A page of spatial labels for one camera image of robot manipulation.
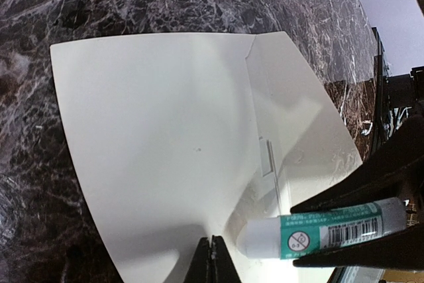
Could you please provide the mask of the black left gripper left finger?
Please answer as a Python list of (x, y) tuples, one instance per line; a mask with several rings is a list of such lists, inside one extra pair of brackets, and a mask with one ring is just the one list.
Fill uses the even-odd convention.
[(187, 271), (187, 283), (210, 283), (211, 245), (207, 237), (200, 238)]

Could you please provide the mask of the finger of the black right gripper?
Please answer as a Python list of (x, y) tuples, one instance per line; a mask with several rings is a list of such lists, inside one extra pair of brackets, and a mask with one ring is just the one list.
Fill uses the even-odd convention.
[(294, 260), (293, 265), (300, 268), (423, 268), (423, 225), (373, 241), (306, 255)]
[(408, 118), (344, 180), (296, 204), (291, 213), (324, 211), (397, 197), (423, 209), (423, 115)]

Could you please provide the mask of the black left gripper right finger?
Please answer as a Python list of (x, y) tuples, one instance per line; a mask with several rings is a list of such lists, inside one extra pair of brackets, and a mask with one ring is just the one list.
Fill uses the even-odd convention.
[(215, 283), (241, 283), (238, 272), (222, 236), (212, 236), (211, 279)]

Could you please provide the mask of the green white glue stick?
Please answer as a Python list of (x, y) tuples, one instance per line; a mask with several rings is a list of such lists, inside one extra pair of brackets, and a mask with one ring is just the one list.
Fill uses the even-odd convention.
[(406, 229), (403, 201), (388, 198), (330, 211), (294, 213), (249, 221), (237, 248), (252, 259), (297, 259), (379, 239)]

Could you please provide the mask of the beige paper envelope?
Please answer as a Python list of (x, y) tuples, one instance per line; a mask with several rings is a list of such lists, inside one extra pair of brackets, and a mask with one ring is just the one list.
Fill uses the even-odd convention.
[(243, 282), (326, 282), (331, 268), (250, 260), (247, 221), (287, 214), (360, 166), (284, 32), (110, 36), (53, 44), (72, 162), (124, 282), (181, 282), (222, 236)]

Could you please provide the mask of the black front table rail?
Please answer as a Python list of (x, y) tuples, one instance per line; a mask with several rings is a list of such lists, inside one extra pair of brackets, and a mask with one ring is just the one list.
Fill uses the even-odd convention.
[(376, 100), (370, 151), (373, 154), (408, 118), (415, 101), (415, 91), (410, 74), (391, 75), (378, 29), (373, 27), (372, 32), (377, 43), (377, 55), (374, 57)]

